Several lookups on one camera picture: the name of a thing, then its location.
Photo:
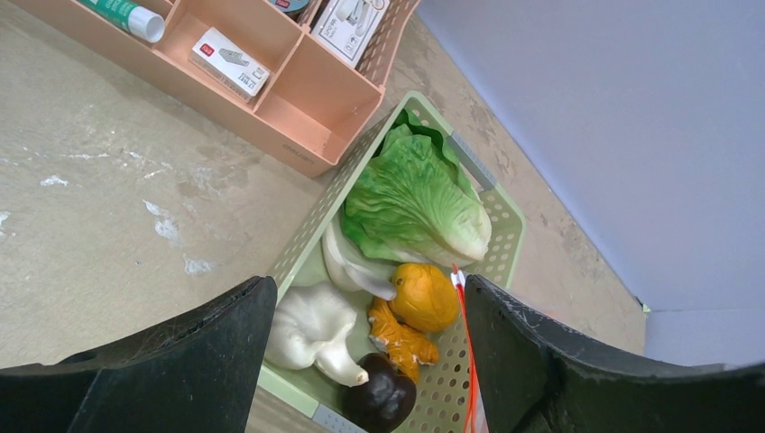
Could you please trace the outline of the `clear zip top bag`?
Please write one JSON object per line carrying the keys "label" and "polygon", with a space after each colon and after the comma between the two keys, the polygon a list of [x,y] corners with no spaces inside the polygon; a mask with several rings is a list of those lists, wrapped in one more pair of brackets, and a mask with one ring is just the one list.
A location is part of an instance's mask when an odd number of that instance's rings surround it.
{"label": "clear zip top bag", "polygon": [[488,432],[488,424],[484,412],[484,404],[480,392],[479,381],[475,370],[475,358],[473,353],[472,340],[467,323],[467,314],[465,307],[465,275],[456,264],[452,264],[450,280],[460,302],[460,308],[465,329],[465,344],[468,360],[468,396],[466,398],[466,420],[465,432]]}

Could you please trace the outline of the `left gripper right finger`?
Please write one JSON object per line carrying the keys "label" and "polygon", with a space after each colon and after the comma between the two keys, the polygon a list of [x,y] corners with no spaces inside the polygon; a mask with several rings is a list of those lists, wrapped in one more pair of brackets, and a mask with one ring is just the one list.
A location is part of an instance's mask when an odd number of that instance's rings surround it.
{"label": "left gripper right finger", "polygon": [[480,275],[467,329],[492,432],[761,432],[764,367],[683,366],[607,345]]}

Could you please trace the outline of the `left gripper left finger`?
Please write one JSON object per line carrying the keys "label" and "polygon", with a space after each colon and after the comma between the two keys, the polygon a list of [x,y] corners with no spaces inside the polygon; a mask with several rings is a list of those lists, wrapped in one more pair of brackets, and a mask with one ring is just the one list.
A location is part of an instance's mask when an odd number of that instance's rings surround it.
{"label": "left gripper left finger", "polygon": [[242,432],[277,301],[254,276],[207,303],[51,364],[1,372],[4,432]]}

